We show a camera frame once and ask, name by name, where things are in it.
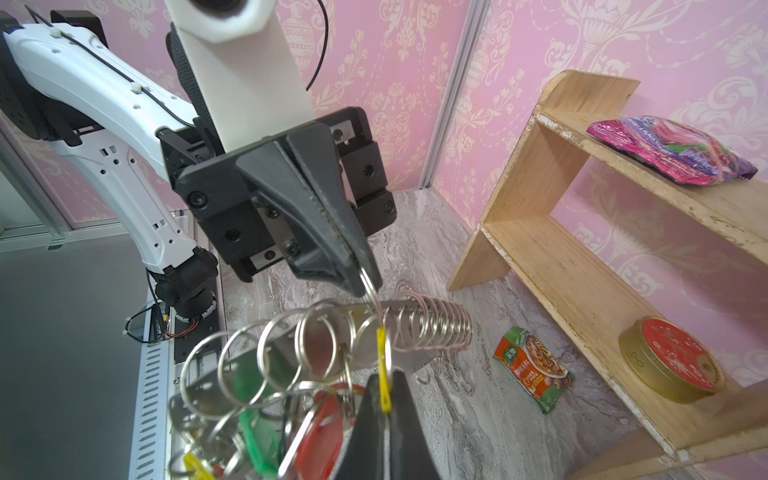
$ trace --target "pink snack bag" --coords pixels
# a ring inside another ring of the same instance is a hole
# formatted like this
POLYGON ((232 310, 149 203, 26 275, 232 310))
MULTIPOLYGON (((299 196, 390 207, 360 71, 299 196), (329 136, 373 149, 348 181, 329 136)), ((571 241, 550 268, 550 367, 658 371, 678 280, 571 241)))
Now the pink snack bag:
POLYGON ((711 136, 666 118, 598 121, 587 132, 679 184, 715 185, 757 173, 711 136))

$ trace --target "red wire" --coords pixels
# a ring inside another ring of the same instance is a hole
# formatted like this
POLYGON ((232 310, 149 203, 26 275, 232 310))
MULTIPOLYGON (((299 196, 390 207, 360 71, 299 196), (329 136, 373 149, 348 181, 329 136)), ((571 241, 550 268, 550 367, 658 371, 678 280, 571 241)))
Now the red wire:
POLYGON ((167 335, 169 338, 172 338, 172 339, 177 339, 177 338, 179 338, 180 336, 185 336, 185 335, 187 335, 189 332, 191 332, 192 330, 196 329, 198 325, 200 325, 200 320, 198 320, 197 318, 195 318, 195 319, 193 319, 193 320, 192 320, 192 325, 191 325, 191 326, 190 326, 188 329, 184 330, 182 333, 179 333, 179 334, 177 334, 177 335, 174 335, 173 333, 169 333, 169 332, 168 332, 168 330, 166 329, 166 330, 165 330, 165 334, 166 334, 166 335, 167 335))

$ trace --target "metal panel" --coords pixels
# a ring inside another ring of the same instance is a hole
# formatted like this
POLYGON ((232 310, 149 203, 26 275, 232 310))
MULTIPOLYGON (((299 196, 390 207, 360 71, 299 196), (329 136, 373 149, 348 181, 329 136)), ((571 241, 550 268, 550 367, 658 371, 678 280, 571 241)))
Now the metal panel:
POLYGON ((56 240, 63 239, 70 231, 69 223, 27 167, 30 162, 13 134, 0 121, 0 172, 48 228, 51 239, 56 243, 56 240))
POLYGON ((445 89, 445 97, 442 99, 442 105, 440 106, 435 132, 432 134, 432 140, 429 142, 427 159, 424 163, 424 171, 422 172, 422 179, 419 184, 421 188, 432 186, 432 181, 435 179, 445 139, 448 137, 449 128, 453 120, 453 112, 456 109, 458 94, 462 91, 464 79, 467 76, 469 64, 475 53, 475 46, 480 37, 482 25, 490 4, 491 0, 472 0, 472 3, 469 5, 467 20, 464 23, 462 36, 458 40, 458 50, 453 61, 448 87, 445 89))
MULTIPOLYGON (((144 339, 149 337, 150 314, 148 310, 144 317, 144 339)), ((170 358, 170 342, 141 346, 128 480, 165 478, 170 358)))

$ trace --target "shelf board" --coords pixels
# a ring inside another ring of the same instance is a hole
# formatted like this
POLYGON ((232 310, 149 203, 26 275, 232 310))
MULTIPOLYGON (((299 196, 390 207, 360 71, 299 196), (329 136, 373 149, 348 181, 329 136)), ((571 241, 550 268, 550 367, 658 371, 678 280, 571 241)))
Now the shelf board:
POLYGON ((768 445, 768 427, 758 426, 694 445, 685 455, 671 458, 643 429, 626 434, 596 459, 568 476, 568 480, 627 480, 671 468, 708 462, 768 445))
POLYGON ((632 372, 619 350, 619 334, 659 312, 555 219, 484 223, 481 231, 668 455, 743 422, 739 417, 711 426, 715 413, 743 390, 730 377, 725 391, 681 405, 632 372))
POLYGON ((768 263, 768 184, 737 178, 711 187, 677 185, 587 133, 593 122, 616 118, 617 115, 544 110, 535 117, 539 124, 605 162, 758 260, 768 263))

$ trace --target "wall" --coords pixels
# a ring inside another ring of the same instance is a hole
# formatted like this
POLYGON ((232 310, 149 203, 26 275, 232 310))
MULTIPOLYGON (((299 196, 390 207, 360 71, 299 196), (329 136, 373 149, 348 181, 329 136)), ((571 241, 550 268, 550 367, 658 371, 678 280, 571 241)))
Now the wall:
MULTIPOLYGON (((462 32, 469 0, 324 0, 330 35, 323 69, 311 90, 318 114, 348 105, 368 113, 381 147, 390 187, 418 186, 445 86, 462 32)), ((48 15, 53 8, 86 8, 101 17, 110 49, 137 70, 182 97, 165 48, 170 17, 162 0, 35 0, 48 15)), ((323 17, 316 0, 278 0, 277 14, 302 78, 309 81, 323 45, 323 17)), ((20 22, 31 19, 22 0, 0 8, 20 22)), ((44 142, 15 131, 72 224, 113 217, 85 179, 44 142)), ((171 208, 183 204, 145 169, 171 208)))
MULTIPOLYGON (((768 180, 767 12, 747 0, 492 0, 435 188, 475 226, 541 89, 567 68, 642 80, 625 113, 705 130, 768 180)), ((553 214, 736 380, 768 377, 765 265, 594 160, 553 214)), ((697 468, 768 478, 768 452, 697 468)))

